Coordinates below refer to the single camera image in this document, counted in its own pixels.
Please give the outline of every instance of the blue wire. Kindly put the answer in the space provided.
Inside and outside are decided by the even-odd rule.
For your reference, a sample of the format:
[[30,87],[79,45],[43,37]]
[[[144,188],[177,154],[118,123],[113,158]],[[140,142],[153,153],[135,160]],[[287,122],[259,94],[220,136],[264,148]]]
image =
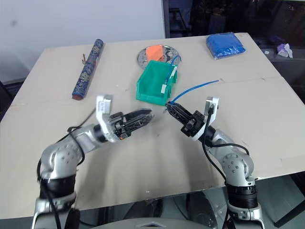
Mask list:
[[201,84],[201,85],[197,85],[197,86],[195,86],[195,87],[192,87],[192,88],[190,88],[190,89],[187,89],[186,91],[184,91],[184,92],[182,92],[180,95],[178,95],[176,98],[174,98],[172,101],[171,101],[171,104],[173,104],[177,99],[179,99],[182,95],[184,95],[184,94],[186,94],[186,93],[188,93],[188,92],[190,92],[190,91],[192,91],[192,90],[194,90],[194,89],[197,89],[197,88],[199,88],[199,87],[203,87],[203,86],[206,86],[206,85],[208,85],[208,84],[210,84],[210,83],[215,83],[215,82],[218,82],[219,80],[214,80],[214,81],[210,81],[210,82],[207,82],[207,83],[203,83],[203,84]]
[[176,55],[176,56],[172,59],[171,66],[168,68],[167,77],[166,77],[166,79],[165,79],[165,83],[164,83],[165,85],[167,85],[168,78],[170,77],[170,72],[173,70],[173,69],[172,69],[172,65],[173,65],[173,63],[175,62],[175,60],[176,60],[178,57],[180,57],[180,61],[182,61],[180,55]]

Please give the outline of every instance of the patterned tube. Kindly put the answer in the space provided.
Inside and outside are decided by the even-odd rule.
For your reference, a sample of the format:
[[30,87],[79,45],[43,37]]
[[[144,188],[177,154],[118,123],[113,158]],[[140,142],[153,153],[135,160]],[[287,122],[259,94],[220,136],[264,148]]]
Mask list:
[[72,99],[82,100],[85,97],[86,92],[88,90],[88,86],[90,83],[92,73],[93,73],[95,65],[96,65],[96,60],[100,56],[103,45],[104,45],[104,43],[102,40],[97,39],[95,41],[95,43],[92,47],[92,50],[89,54],[89,57],[85,63],[85,66],[82,69],[81,75],[78,78],[78,81],[72,92]]

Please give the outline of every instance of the round metal plate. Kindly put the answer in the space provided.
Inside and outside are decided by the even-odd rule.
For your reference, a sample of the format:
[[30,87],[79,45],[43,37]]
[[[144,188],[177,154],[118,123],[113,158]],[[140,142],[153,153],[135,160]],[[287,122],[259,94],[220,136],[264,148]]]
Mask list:
[[[161,62],[171,63],[173,58],[175,56],[179,55],[178,51],[170,46],[167,45],[160,45],[163,48],[163,58],[161,58]],[[146,56],[146,49],[149,48],[146,47],[143,49],[139,55],[138,55],[138,63],[141,66],[141,68],[145,69],[148,65],[147,56]],[[180,62],[180,58],[176,58],[175,62],[173,64],[178,65]]]

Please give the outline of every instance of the blue package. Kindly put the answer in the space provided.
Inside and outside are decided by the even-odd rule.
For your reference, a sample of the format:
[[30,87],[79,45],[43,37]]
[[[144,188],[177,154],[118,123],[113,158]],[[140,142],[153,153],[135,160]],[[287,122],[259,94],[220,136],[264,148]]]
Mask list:
[[208,46],[215,60],[246,51],[232,32],[217,33],[208,36],[206,46]]

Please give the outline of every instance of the green storage box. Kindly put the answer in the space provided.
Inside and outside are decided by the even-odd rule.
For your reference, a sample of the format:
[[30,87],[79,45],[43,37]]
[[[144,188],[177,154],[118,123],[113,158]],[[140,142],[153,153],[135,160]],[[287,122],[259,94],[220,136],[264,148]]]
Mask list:
[[[164,93],[161,93],[162,85],[168,75],[171,75],[175,68],[175,73],[167,82]],[[169,63],[150,61],[137,82],[136,99],[153,104],[165,105],[172,94],[172,86],[178,77],[177,66]]]

